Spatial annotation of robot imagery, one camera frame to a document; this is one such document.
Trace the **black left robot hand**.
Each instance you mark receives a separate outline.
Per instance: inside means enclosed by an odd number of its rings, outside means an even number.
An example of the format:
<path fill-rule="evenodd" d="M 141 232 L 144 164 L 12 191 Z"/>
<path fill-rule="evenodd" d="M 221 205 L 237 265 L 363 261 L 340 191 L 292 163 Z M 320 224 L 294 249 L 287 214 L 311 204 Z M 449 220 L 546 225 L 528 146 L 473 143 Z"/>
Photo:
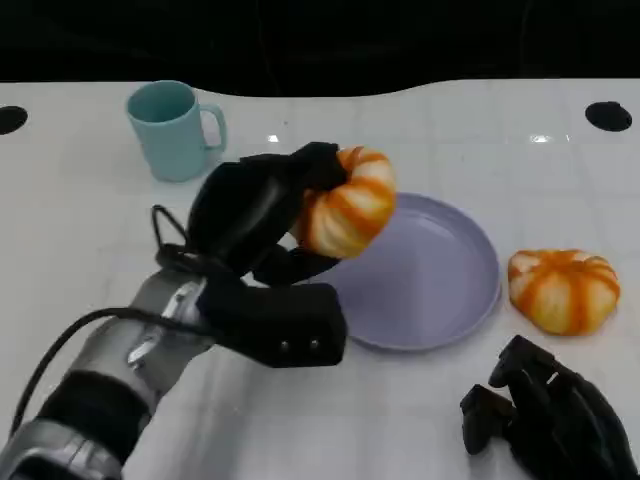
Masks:
<path fill-rule="evenodd" d="M 251 273 L 268 286 L 292 285 L 340 263 L 302 241 L 288 250 L 281 238 L 306 222 L 312 197 L 343 185 L 338 145 L 310 142 L 291 154 L 264 153 L 225 162 L 205 180 L 190 209 L 189 248 Z"/>

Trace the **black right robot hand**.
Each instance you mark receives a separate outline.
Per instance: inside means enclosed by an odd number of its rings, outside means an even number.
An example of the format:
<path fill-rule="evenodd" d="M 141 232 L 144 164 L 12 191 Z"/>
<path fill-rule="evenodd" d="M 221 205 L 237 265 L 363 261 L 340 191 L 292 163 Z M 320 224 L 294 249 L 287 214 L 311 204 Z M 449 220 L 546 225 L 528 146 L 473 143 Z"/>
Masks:
<path fill-rule="evenodd" d="M 470 455 L 502 438 L 534 479 L 639 476 L 624 426 L 601 391 L 523 336 L 511 339 L 489 385 L 474 385 L 460 408 Z"/>

